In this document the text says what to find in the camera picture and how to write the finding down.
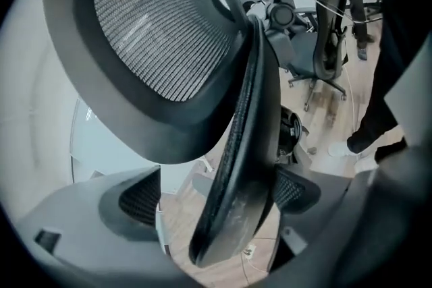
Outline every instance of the chair backrest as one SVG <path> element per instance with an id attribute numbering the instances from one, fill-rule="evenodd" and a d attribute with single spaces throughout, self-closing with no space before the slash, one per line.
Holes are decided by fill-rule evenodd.
<path id="1" fill-rule="evenodd" d="M 139 155 L 183 163 L 225 131 L 248 58 L 238 0 L 44 0 L 80 96 Z"/>
<path id="2" fill-rule="evenodd" d="M 344 32 L 341 29 L 342 17 L 336 13 L 345 12 L 347 0 L 318 1 L 325 7 L 317 3 L 318 39 L 313 64 L 317 77 L 329 80 L 337 77 L 342 68 L 341 47 Z"/>

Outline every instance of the white sneaker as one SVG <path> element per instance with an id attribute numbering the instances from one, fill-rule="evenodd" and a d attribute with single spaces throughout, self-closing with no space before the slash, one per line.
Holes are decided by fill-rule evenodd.
<path id="1" fill-rule="evenodd" d="M 354 170 L 356 173 L 364 171 L 373 171 L 378 168 L 378 163 L 375 161 L 374 155 L 367 156 L 361 160 L 358 160 L 354 165 Z"/>
<path id="2" fill-rule="evenodd" d="M 357 156 L 355 152 L 352 152 L 345 142 L 335 142 L 329 146 L 329 155 L 332 157 L 344 157 L 344 156 Z"/>

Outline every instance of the black mesh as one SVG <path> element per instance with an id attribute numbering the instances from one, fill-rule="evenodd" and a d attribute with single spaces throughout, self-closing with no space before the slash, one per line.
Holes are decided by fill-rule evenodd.
<path id="1" fill-rule="evenodd" d="M 128 68 L 172 101 L 192 98 L 234 39 L 204 0 L 94 0 L 101 28 Z"/>
<path id="2" fill-rule="evenodd" d="M 280 210 L 284 209 L 289 203 L 298 200 L 304 191 L 305 187 L 302 184 L 292 181 L 287 175 L 276 175 L 273 199 Z"/>
<path id="3" fill-rule="evenodd" d="M 133 219 L 154 227 L 160 199 L 160 174 L 151 174 L 121 194 L 119 207 Z"/>

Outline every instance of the chair armrest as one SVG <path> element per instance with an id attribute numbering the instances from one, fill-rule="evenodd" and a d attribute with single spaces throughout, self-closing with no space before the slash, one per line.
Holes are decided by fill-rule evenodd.
<path id="1" fill-rule="evenodd" d="M 314 7 L 297 7 L 294 9 L 294 13 L 315 13 L 317 9 Z"/>

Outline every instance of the black pants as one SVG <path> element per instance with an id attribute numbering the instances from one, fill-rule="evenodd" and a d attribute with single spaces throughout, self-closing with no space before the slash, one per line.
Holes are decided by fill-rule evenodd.
<path id="1" fill-rule="evenodd" d="M 348 148 L 355 153 L 362 152 L 385 132 L 397 126 L 384 96 L 414 59 L 431 30 L 429 21 L 419 21 L 409 11 L 405 11 L 401 4 L 389 3 L 390 6 L 383 8 L 381 52 L 373 76 L 371 99 L 359 129 L 347 140 Z M 378 148 L 375 160 L 379 162 L 405 147 L 406 142 L 402 140 Z"/>
<path id="2" fill-rule="evenodd" d="M 351 17 L 357 22 L 366 21 L 365 7 L 363 0 L 350 0 L 351 4 Z M 367 36 L 367 25 L 365 23 L 354 23 L 353 27 L 354 37 L 357 40 L 358 48 L 366 48 L 368 36 Z"/>
<path id="3" fill-rule="evenodd" d="M 360 123 L 359 129 L 348 138 L 348 148 L 355 153 L 362 152 L 385 132 L 397 126 L 392 112 L 384 101 L 384 96 L 402 75 L 400 66 L 389 54 L 393 51 L 388 45 L 389 28 L 383 23 L 381 37 L 381 53 L 378 57 L 377 67 L 373 75 L 371 99 Z"/>

